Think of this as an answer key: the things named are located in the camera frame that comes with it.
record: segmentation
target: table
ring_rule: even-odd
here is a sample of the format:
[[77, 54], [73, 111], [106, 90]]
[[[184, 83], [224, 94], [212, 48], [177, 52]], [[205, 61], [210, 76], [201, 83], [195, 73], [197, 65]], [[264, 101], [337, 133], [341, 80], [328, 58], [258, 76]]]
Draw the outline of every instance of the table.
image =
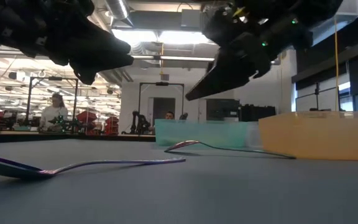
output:
[[[0, 177], [0, 223], [358, 223], [358, 162], [181, 151], [193, 154], [183, 163], [90, 166], [35, 182]], [[178, 155], [154, 142], [61, 139], [0, 143], [0, 157], [53, 169]]]

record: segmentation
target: iridescent spoon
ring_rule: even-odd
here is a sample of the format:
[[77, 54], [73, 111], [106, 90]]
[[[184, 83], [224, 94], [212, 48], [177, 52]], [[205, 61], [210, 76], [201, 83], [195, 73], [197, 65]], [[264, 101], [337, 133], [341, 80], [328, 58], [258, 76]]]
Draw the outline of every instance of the iridescent spoon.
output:
[[276, 152], [269, 152], [269, 151], [263, 151], [263, 150], [251, 150], [251, 149], [226, 149], [226, 148], [211, 146], [209, 144], [206, 144], [206, 143], [203, 143], [203, 142], [200, 142], [200, 141], [193, 141], [193, 140], [179, 142], [179, 143], [169, 147], [164, 152], [170, 152], [170, 151], [172, 151], [174, 149], [178, 149], [178, 148], [181, 148], [181, 147], [190, 146], [190, 145], [194, 145], [194, 144], [203, 144], [204, 146], [208, 146], [208, 147], [211, 147], [211, 148], [214, 148], [214, 149], [226, 150], [226, 151], [254, 152], [254, 153], [268, 154], [268, 155], [273, 155], [273, 156], [281, 156], [281, 157], [285, 157], [287, 159], [296, 159], [295, 156], [276, 153]]
[[89, 161], [72, 164], [55, 170], [42, 170], [36, 167], [28, 166], [18, 162], [10, 161], [0, 158], [0, 175], [5, 177], [14, 177], [19, 179], [46, 179], [54, 177], [59, 173], [75, 169], [82, 166], [89, 166], [95, 164], [170, 164], [175, 162], [185, 162], [185, 158], [161, 159], [161, 160], [101, 160]]

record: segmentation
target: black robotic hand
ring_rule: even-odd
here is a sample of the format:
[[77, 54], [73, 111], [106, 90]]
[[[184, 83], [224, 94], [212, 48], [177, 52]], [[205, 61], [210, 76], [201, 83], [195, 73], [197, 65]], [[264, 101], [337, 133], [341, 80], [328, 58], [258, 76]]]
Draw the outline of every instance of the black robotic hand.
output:
[[102, 70], [131, 65], [129, 44], [87, 20], [91, 0], [0, 0], [0, 45], [48, 56], [85, 84]]
[[195, 100], [243, 86], [249, 77], [265, 75], [271, 61], [289, 46], [296, 50], [311, 47], [310, 29], [334, 16], [341, 3], [342, 0], [236, 0], [219, 8], [203, 34], [221, 48], [186, 98]]

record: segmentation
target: person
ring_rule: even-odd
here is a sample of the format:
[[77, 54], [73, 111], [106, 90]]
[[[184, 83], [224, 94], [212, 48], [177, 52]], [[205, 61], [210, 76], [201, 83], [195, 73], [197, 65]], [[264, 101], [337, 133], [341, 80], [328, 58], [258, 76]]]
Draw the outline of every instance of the person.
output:
[[58, 116], [63, 116], [63, 119], [67, 120], [68, 111], [63, 102], [63, 97], [58, 93], [54, 93], [52, 95], [52, 105], [42, 111], [39, 129], [41, 131], [58, 131], [61, 128], [60, 125], [49, 122], [54, 118], [58, 118]]
[[[175, 119], [175, 114], [172, 111], [168, 111], [165, 114], [165, 119]], [[155, 131], [155, 126], [149, 127], [149, 131], [153, 132]]]

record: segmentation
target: man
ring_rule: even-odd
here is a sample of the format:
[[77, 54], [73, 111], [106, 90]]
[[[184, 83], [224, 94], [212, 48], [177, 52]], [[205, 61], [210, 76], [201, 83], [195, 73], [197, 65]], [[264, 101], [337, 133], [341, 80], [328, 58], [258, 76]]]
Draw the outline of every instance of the man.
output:
[[[165, 119], [175, 119], [175, 114], [172, 112], [172, 111], [168, 111], [166, 114], [165, 114]], [[149, 127], [149, 131], [153, 132], [155, 131], [155, 127], [152, 126], [152, 127]]]

